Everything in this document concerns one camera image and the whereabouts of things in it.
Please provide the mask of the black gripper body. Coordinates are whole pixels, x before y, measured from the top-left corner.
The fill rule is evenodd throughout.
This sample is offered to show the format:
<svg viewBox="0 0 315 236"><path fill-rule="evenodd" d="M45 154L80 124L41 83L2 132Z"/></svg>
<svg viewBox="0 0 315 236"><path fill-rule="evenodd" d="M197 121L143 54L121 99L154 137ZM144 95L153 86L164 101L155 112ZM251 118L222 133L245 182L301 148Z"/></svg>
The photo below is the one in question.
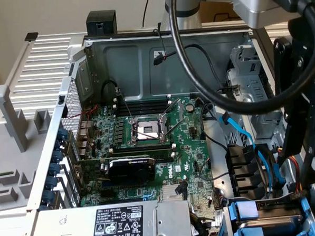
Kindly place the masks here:
<svg viewBox="0 0 315 236"><path fill-rule="evenodd" d="M291 36L295 39L295 42L306 47L313 47L312 30L306 19L299 17L294 20L290 20L288 22L288 27Z"/></svg>

